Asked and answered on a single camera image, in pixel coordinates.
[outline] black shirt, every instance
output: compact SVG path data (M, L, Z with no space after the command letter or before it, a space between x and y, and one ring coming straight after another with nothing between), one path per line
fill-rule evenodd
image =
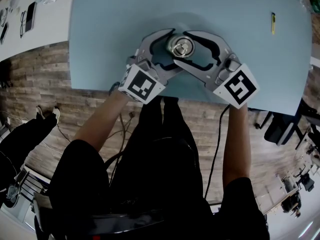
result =
M164 207L165 223L151 231L143 229L141 235L270 239L250 179L229 183L221 209L213 215L203 198L202 179L195 164L188 145L163 139L140 150L125 150L108 187L108 174L99 153L85 141L75 140L56 168L49 197L53 210L82 215L104 214L110 207L114 213Z

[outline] desk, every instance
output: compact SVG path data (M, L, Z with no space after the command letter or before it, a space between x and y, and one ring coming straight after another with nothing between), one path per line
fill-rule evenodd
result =
M35 0L19 0L19 13L8 12L6 21L9 29L2 45L0 45L0 61L16 54L59 42L69 40L69 25L72 0L56 0L53 4L38 3L35 11L34 27L20 38L21 12ZM0 1L0 10L9 7L10 0Z
M122 78L127 57L134 55L142 38L164 28L223 37L260 85L249 106L295 114L312 46L311 15L299 0L73 0L72 87L109 90ZM173 78L162 94L221 102L187 72Z

